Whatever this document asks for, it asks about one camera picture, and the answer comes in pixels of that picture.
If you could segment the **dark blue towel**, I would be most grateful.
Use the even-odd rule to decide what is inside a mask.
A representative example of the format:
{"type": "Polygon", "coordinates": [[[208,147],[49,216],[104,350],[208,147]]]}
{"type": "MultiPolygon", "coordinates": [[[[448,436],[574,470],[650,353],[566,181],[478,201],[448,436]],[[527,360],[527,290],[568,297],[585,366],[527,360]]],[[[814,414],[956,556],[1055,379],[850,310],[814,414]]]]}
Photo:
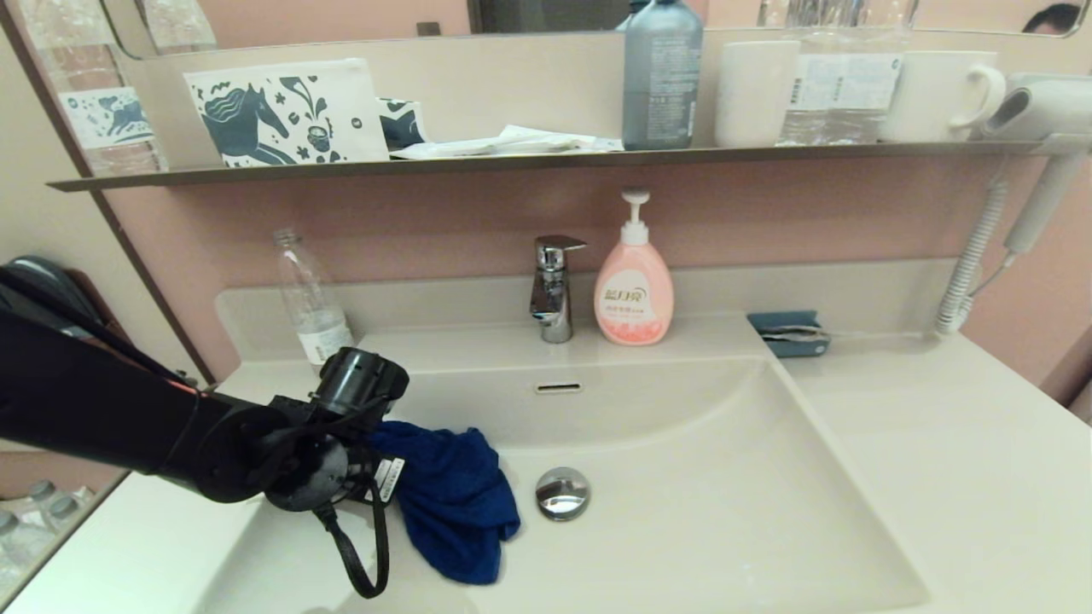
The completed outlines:
{"type": "Polygon", "coordinates": [[[410,544],[452,582],[488,586],[502,574],[502,545],[521,517],[500,457],[485,434],[385,422],[370,442],[404,461],[395,497],[410,544]]]}

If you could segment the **chrome faucet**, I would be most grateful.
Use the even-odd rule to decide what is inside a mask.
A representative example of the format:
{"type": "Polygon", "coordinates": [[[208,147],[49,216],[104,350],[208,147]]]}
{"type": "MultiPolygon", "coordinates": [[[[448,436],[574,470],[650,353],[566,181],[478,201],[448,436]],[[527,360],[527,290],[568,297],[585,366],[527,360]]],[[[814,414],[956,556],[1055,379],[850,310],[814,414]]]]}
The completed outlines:
{"type": "Polygon", "coordinates": [[[549,345],[563,345],[573,336],[571,324],[568,253],[587,244],[566,235],[543,235],[535,239],[536,268],[529,311],[541,327],[541,338],[549,345]]]}

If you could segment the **white ceramic sink basin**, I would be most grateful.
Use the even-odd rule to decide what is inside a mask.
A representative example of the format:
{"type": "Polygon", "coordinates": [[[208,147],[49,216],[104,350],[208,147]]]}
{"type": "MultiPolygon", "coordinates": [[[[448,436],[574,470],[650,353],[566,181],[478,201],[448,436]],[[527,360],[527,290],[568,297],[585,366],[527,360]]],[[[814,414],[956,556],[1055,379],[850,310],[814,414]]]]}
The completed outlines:
{"type": "Polygon", "coordinates": [[[377,333],[410,370],[395,420],[479,428],[522,517],[490,587],[448,582],[389,513],[392,576],[356,597],[312,519],[258,506],[194,614],[927,614],[940,599],[785,369],[740,317],[651,347],[527,327],[377,333]],[[554,522],[554,467],[590,504],[554,522]]]}

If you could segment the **clear plastic water bottle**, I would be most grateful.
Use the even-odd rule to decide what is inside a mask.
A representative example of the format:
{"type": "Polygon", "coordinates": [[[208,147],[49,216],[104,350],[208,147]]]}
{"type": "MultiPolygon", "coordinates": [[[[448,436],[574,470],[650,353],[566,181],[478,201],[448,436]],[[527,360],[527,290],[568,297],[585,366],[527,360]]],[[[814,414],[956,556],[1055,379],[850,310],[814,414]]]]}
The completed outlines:
{"type": "Polygon", "coordinates": [[[286,311],[305,358],[320,371],[340,349],[355,344],[351,323],[339,300],[328,291],[324,269],[302,236],[286,227],[274,233],[274,241],[278,249],[278,287],[286,311]]]}

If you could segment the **chrome drain stopper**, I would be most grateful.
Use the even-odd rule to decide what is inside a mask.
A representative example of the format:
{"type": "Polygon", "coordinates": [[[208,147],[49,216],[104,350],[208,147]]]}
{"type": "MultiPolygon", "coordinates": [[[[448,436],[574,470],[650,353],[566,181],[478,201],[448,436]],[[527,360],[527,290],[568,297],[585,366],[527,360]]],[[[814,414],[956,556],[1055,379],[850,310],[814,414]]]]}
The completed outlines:
{"type": "Polygon", "coordinates": [[[554,467],[538,479],[534,496],[538,511],[554,522],[566,522],[585,513],[590,481],[573,467],[554,467]]]}

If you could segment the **pink soap pump bottle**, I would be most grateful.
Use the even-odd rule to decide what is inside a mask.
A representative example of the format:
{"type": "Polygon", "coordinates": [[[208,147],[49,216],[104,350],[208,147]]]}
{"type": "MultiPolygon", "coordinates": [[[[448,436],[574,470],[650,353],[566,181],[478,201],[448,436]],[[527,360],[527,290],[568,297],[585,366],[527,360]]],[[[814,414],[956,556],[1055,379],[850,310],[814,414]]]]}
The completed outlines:
{"type": "Polygon", "coordinates": [[[624,189],[624,201],[630,206],[630,217],[596,278],[595,318],[601,333],[616,345],[657,345],[670,330],[674,315],[670,269],[650,241],[650,229],[641,219],[650,191],[624,189]]]}

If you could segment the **small dark patterned pouch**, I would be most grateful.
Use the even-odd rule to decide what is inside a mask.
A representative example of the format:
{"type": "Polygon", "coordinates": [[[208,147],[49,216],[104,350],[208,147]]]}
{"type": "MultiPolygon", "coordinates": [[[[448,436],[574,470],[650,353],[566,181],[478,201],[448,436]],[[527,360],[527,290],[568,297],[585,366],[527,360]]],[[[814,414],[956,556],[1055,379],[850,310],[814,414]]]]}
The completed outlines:
{"type": "Polygon", "coordinates": [[[395,152],[428,142],[426,130],[422,127],[424,106],[420,101],[379,97],[378,104],[387,150],[395,152]]]}

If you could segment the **white crumpled towel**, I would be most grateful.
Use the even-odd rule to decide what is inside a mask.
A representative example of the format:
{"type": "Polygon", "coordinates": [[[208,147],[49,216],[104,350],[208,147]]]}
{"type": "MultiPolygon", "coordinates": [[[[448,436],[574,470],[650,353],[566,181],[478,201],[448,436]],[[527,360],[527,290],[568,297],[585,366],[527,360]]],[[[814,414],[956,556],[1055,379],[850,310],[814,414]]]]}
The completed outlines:
{"type": "Polygon", "coordinates": [[[422,142],[391,153],[393,160],[456,160],[456,157],[521,157],[553,154],[624,152],[612,137],[573,135],[507,125],[499,135],[451,142],[422,142]]]}

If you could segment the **white horse print pouch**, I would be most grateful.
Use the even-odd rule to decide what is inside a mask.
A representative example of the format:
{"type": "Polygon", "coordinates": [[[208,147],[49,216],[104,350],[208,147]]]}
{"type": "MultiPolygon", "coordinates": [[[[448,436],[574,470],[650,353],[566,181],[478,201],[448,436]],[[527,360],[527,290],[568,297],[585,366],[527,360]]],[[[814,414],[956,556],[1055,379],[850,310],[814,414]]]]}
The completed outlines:
{"type": "Polygon", "coordinates": [[[234,67],[183,80],[226,167],[390,160],[364,59],[234,67]]]}

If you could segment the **dark grey slipper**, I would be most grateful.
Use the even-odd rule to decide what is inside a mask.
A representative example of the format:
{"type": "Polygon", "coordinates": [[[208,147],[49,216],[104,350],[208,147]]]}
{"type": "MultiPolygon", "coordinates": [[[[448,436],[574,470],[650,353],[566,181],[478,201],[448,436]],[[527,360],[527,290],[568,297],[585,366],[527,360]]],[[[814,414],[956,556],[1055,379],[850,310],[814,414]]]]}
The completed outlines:
{"type": "MultiPolygon", "coordinates": [[[[12,275],[19,276],[31,285],[35,285],[35,287],[54,296],[55,299],[66,303],[67,306],[74,310],[81,311],[85,317],[94,320],[94,322],[98,324],[104,323],[104,319],[102,319],[102,315],[93,303],[92,297],[79,285],[78,279],[71,276],[66,269],[55,264],[55,262],[39,256],[23,255],[8,261],[0,269],[5,269],[12,275]]],[[[15,310],[21,315],[36,317],[49,324],[59,327],[71,326],[71,323],[62,324],[57,317],[41,310],[37,304],[29,302],[24,296],[20,296],[19,293],[3,287],[3,285],[0,285],[0,304],[11,307],[11,310],[15,310]]]]}

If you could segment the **teal soap tray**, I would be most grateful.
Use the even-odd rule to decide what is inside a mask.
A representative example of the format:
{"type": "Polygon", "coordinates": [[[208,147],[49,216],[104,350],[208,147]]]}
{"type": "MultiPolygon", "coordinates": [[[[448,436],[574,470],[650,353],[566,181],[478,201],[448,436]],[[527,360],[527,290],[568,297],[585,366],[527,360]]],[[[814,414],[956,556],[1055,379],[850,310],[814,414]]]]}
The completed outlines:
{"type": "Polygon", "coordinates": [[[750,312],[747,320],[780,359],[819,357],[832,342],[816,310],[750,312]]]}

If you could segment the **horse label clear bottle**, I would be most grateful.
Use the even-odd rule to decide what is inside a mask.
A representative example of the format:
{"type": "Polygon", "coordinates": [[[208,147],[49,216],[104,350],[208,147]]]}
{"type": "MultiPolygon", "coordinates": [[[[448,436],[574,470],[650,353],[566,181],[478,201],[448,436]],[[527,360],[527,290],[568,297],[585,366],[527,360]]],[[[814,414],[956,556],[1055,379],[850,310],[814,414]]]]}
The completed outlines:
{"type": "Polygon", "coordinates": [[[99,0],[15,0],[67,128],[94,176],[163,172],[166,157],[119,66],[120,50],[99,0]]]}

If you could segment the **grey lotion bottle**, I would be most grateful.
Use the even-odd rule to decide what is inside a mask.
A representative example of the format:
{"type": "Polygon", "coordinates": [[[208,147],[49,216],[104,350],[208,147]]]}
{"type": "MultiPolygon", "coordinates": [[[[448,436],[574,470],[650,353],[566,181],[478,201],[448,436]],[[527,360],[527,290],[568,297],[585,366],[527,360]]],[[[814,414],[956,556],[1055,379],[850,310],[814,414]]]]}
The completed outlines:
{"type": "Polygon", "coordinates": [[[624,28],[624,150],[686,150],[705,27],[682,0],[641,0],[624,28]]]}

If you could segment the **labelled clear water bottle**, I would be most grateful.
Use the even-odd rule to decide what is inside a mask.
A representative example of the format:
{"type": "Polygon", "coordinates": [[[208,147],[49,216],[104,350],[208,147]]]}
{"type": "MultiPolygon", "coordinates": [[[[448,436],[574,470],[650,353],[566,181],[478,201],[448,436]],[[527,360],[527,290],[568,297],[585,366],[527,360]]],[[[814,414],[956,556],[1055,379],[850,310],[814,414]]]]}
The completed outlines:
{"type": "Polygon", "coordinates": [[[853,0],[844,31],[844,78],[836,105],[839,139],[879,139],[909,47],[906,0],[853,0]]]}
{"type": "Polygon", "coordinates": [[[779,144],[824,143],[824,122],[843,73],[844,0],[790,0],[785,38],[799,43],[790,106],[779,144]]]}

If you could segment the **white hair dryer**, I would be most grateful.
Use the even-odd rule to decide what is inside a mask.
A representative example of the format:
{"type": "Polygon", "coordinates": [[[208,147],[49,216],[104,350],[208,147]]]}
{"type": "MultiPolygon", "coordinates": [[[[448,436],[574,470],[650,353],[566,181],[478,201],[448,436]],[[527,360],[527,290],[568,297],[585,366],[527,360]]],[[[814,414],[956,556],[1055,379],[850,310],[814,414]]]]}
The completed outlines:
{"type": "Polygon", "coordinates": [[[1092,75],[1014,73],[1014,88],[980,133],[988,141],[1036,142],[1048,163],[1005,240],[1010,255],[1029,252],[1092,154],[1092,75]]]}

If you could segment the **metal wall shelf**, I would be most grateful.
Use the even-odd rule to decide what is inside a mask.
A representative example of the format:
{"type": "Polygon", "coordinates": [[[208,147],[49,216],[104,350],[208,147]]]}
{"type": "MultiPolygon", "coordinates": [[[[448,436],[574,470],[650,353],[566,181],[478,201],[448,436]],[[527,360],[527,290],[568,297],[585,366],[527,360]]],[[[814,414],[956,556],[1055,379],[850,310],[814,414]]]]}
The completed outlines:
{"type": "Polygon", "coordinates": [[[300,178],[402,176],[442,172],[529,172],[569,168],[629,168],[658,165],[705,165],[796,160],[860,160],[862,157],[933,156],[1058,156],[1092,151],[1092,135],[1051,135],[1042,142],[879,143],[874,145],[820,145],[820,147],[749,147],[749,150],[664,150],[650,152],[559,153],[527,156],[446,157],[446,160],[385,160],[328,165],[207,168],[207,170],[151,172],[124,177],[51,180],[60,192],[90,192],[140,187],[178,187],[262,182],[300,178]]]}

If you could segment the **wall mirror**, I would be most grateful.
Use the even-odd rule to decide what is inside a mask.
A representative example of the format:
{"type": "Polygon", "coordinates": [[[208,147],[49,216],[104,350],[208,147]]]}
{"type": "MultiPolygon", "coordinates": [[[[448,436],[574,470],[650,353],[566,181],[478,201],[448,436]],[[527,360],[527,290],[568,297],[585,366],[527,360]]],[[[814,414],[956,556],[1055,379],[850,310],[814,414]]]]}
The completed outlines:
{"type": "MultiPolygon", "coordinates": [[[[650,0],[99,0],[136,57],[344,40],[620,29],[650,0]]],[[[711,29],[845,26],[1065,36],[1092,0],[682,0],[711,29]]]]}

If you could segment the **white handleless cup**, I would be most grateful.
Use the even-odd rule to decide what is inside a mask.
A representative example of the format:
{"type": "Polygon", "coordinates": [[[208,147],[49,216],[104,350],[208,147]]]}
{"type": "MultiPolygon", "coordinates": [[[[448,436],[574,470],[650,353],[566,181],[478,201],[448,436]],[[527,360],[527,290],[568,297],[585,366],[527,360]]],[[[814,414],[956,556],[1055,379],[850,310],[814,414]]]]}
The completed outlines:
{"type": "Polygon", "coordinates": [[[717,147],[774,147],[781,135],[800,42],[727,43],[721,51],[714,142],[717,147]]]}

